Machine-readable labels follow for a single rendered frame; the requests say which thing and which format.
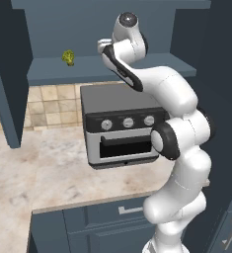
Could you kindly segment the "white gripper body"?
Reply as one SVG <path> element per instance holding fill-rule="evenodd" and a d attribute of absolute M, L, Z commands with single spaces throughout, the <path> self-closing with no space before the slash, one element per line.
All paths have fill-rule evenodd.
<path fill-rule="evenodd" d="M 106 46 L 111 46 L 113 44 L 112 39 L 100 39 L 97 42 L 98 53 L 102 53 Z"/>

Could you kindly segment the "blue cabinet door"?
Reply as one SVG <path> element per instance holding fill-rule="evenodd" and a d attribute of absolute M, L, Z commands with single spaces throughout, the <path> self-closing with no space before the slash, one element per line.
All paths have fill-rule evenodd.
<path fill-rule="evenodd" d="M 216 125 L 208 202 L 232 211 L 232 0 L 211 1 L 193 86 Z"/>
<path fill-rule="evenodd" d="M 11 148 L 21 147 L 32 61 L 25 11 L 0 0 L 0 122 Z"/>

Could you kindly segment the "green broccoli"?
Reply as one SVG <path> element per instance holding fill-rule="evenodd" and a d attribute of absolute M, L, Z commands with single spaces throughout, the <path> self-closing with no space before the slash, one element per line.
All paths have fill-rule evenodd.
<path fill-rule="evenodd" d="M 68 66 L 74 65 L 74 52 L 71 49 L 65 50 L 61 59 L 67 63 Z"/>

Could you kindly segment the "grey black toaster oven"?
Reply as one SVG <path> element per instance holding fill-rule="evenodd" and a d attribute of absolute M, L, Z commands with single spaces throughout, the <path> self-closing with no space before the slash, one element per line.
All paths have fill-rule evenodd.
<path fill-rule="evenodd" d="M 169 118 L 166 111 L 152 96 L 136 92 L 124 84 L 83 86 L 80 88 L 80 96 L 84 135 L 86 132 L 108 132 L 146 127 L 152 129 L 155 124 L 162 123 Z M 144 123 L 144 119 L 147 116 L 154 117 L 155 122 L 152 126 L 147 126 Z M 123 126 L 123 120 L 125 118 L 132 118 L 134 120 L 133 127 Z M 111 129 L 102 129 L 101 123 L 104 120 L 112 121 L 113 125 Z M 95 169 L 104 169 L 149 163 L 156 159 L 142 159 L 107 164 L 91 164 L 88 162 Z"/>

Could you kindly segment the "toaster oven glass door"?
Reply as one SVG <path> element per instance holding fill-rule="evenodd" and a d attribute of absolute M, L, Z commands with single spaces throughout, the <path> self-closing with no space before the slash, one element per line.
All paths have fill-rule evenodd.
<path fill-rule="evenodd" d="M 129 162 L 142 159 L 156 159 L 159 154 L 151 145 L 133 143 L 124 145 L 103 146 L 101 136 L 106 139 L 150 135 L 150 127 L 116 130 L 108 132 L 86 132 L 86 149 L 88 161 L 91 164 L 107 164 L 116 162 Z"/>

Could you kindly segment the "blue drawer front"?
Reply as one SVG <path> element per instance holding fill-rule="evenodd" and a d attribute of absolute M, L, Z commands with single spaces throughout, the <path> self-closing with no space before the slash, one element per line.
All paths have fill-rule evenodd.
<path fill-rule="evenodd" d="M 143 211 L 129 214 L 119 214 L 118 207 L 124 206 L 126 209 L 143 207 L 144 200 L 145 197 L 141 197 L 64 210 L 63 215 L 66 229 L 68 232 L 77 232 L 92 226 L 99 226 L 106 223 L 143 218 Z"/>

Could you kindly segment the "blue base cupboard door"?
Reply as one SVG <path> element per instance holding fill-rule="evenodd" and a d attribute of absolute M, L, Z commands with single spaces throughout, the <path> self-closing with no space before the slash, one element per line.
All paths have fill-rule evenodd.
<path fill-rule="evenodd" d="M 143 246 L 154 234 L 153 225 L 89 231 L 68 235 L 71 253 L 142 253 Z"/>

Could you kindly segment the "blue open wall cabinet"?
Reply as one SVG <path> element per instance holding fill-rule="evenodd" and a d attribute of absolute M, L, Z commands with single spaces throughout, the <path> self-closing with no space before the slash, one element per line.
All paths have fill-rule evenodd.
<path fill-rule="evenodd" d="M 132 12 L 147 38 L 147 56 L 135 68 L 168 65 L 183 76 L 196 69 L 171 52 L 175 15 L 180 10 L 205 10 L 210 0 L 11 0 L 25 11 L 33 61 L 28 71 L 32 86 L 114 81 L 97 51 L 97 40 L 109 38 L 117 16 Z M 74 52 L 74 65 L 61 57 Z"/>

